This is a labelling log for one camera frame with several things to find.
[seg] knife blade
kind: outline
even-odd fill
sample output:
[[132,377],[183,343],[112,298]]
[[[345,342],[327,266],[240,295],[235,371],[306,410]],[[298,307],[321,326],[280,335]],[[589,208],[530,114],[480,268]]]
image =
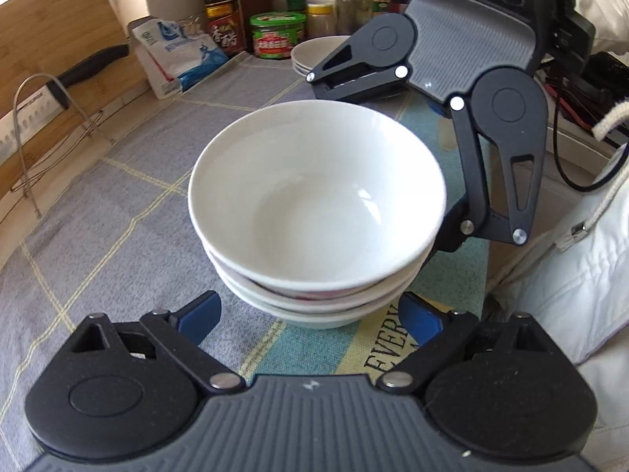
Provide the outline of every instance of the knife blade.
[[[112,62],[128,55],[129,46],[127,44],[110,46],[70,67],[57,78],[65,88],[68,88],[93,77]],[[21,143],[26,143],[52,119],[67,110],[69,106],[70,103],[64,92],[52,80],[24,99],[18,105]],[[17,150],[18,143],[13,131],[13,112],[9,112],[0,119],[0,165]]]

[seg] black knife handle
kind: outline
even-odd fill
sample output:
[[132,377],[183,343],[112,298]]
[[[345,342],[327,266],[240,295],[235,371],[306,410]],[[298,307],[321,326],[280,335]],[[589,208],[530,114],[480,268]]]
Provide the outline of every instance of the black knife handle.
[[[70,69],[60,74],[57,78],[65,88],[68,88],[77,83],[81,83],[81,81],[88,80],[105,69],[110,63],[128,55],[129,46],[127,44],[110,46],[87,57],[77,65],[70,67]],[[67,97],[65,97],[64,91],[52,80],[46,83],[46,86],[59,104],[65,109],[68,109],[70,103]]]

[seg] cutting board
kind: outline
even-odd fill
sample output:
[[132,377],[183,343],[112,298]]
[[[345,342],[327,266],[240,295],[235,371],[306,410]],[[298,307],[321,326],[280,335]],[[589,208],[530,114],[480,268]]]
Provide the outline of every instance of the cutting board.
[[[59,75],[103,48],[127,42],[108,0],[9,0],[0,5],[0,23],[0,117],[13,109],[15,91],[30,75]],[[69,92],[91,115],[145,78],[131,53]],[[20,100],[45,82],[31,81]],[[82,121],[72,107],[62,112],[23,146],[26,165],[42,158]],[[15,153],[0,165],[0,197],[20,177],[20,157]]]

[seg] stack of plates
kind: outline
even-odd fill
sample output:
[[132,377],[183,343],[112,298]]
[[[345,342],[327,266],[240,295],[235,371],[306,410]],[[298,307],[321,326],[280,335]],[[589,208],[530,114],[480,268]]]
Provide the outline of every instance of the stack of plates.
[[244,302],[334,328],[395,301],[426,260],[445,211],[428,148],[365,107],[283,103],[225,128],[189,185],[194,228]]
[[310,39],[295,46],[291,51],[292,68],[306,77],[320,61],[343,44],[350,36],[336,35]]

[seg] white and blue package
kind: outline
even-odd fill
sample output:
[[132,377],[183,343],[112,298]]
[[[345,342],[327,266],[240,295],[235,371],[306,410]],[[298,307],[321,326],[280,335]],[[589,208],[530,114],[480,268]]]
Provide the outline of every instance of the white and blue package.
[[164,76],[175,83],[178,81],[183,92],[229,60],[212,37],[187,35],[174,21],[147,20],[133,28],[133,36]]

